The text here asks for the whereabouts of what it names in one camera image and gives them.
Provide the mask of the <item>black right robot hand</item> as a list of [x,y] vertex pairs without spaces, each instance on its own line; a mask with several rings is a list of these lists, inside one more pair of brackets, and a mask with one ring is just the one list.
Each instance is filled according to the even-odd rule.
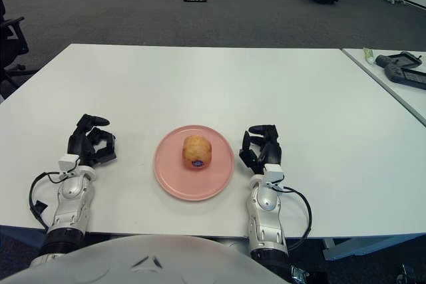
[[239,157],[255,174],[264,174],[266,164],[281,164],[282,149],[275,125],[256,125],[245,131]]

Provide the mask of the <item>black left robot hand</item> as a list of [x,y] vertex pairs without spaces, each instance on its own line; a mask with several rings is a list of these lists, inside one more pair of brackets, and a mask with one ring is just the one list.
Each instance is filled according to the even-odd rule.
[[67,153],[77,155],[81,166],[92,168],[116,159],[114,135],[100,129],[109,124],[106,118],[82,115],[69,138]]

